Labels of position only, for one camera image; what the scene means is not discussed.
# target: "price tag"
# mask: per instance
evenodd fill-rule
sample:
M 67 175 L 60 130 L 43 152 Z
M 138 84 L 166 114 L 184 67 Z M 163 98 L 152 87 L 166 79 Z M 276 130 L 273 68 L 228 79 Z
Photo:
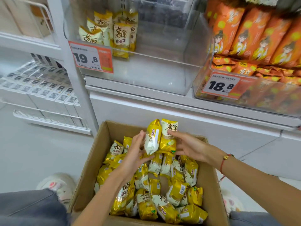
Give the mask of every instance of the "price tag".
M 213 71 L 202 93 L 237 100 L 255 81 L 255 78 Z
M 71 41 L 69 45 L 77 67 L 114 74 L 111 49 Z

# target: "bracelet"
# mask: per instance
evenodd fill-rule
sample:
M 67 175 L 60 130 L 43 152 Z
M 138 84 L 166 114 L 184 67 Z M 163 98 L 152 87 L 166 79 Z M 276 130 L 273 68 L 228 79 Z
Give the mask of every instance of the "bracelet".
M 224 161 L 227 160 L 230 156 L 233 156 L 233 157 L 235 158 L 235 156 L 234 156 L 233 154 L 227 154 L 227 155 L 224 156 L 223 161 L 222 161 L 222 163 L 221 163 L 221 168 L 220 168 L 220 172 L 221 172 L 221 173 L 223 173 L 223 172 L 222 172 L 222 167 L 223 167 Z

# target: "white cabinet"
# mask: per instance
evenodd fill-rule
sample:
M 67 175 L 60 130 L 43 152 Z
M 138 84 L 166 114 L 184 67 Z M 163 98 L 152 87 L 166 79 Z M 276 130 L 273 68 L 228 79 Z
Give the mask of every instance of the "white cabinet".
M 178 108 L 138 101 L 92 91 L 90 94 L 98 124 L 111 120 L 147 126 L 154 119 L 179 122 L 179 131 L 203 135 L 213 144 L 237 158 L 275 140 L 280 131 L 196 113 Z
M 281 137 L 242 160 L 270 175 L 301 180 L 301 134 L 283 131 Z

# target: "clear acrylic bin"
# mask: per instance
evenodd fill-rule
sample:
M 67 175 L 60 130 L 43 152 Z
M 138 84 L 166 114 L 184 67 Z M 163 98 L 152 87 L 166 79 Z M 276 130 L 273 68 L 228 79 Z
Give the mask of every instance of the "clear acrylic bin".
M 91 45 L 80 40 L 78 29 L 86 24 L 87 16 L 94 19 L 93 11 L 103 11 L 108 6 L 116 12 L 122 6 L 139 13 L 137 49 L 129 52 L 133 53 L 129 60 L 113 56 L 114 74 L 81 68 L 84 75 L 186 95 L 200 68 L 210 59 L 212 32 L 197 10 L 199 0 L 173 0 L 172 4 L 167 0 L 80 1 L 70 0 L 64 31 L 69 41 L 81 44 Z M 106 48 L 112 53 L 120 51 Z
M 235 73 L 212 69 L 212 58 L 211 60 L 207 60 L 193 83 L 193 91 L 196 98 L 292 117 L 301 116 L 300 86 L 243 75 L 246 78 L 254 79 L 254 82 L 246 89 L 238 100 L 202 93 L 202 89 L 213 71 L 230 74 L 231 76 L 242 76 Z

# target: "hand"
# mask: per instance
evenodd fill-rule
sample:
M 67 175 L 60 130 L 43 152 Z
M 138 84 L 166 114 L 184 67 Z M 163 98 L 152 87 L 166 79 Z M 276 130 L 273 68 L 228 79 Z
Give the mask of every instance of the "hand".
M 188 133 L 181 133 L 168 130 L 168 133 L 180 139 L 177 144 L 176 155 L 186 155 L 194 160 L 206 162 L 215 168 L 220 166 L 223 156 L 226 155 L 221 149 L 205 143 Z
M 145 150 L 140 150 L 140 146 L 143 146 L 143 140 L 145 138 L 145 132 L 140 131 L 140 133 L 133 137 L 132 144 L 129 148 L 128 153 L 126 154 L 124 160 L 120 164 L 120 166 L 117 168 L 120 173 L 122 174 L 123 184 L 130 181 L 130 179 L 133 178 L 133 175 L 138 170 L 139 167 L 141 167 L 142 163 L 145 163 L 152 158 L 154 158 L 154 155 L 140 159 L 140 156 L 142 156 L 145 153 Z

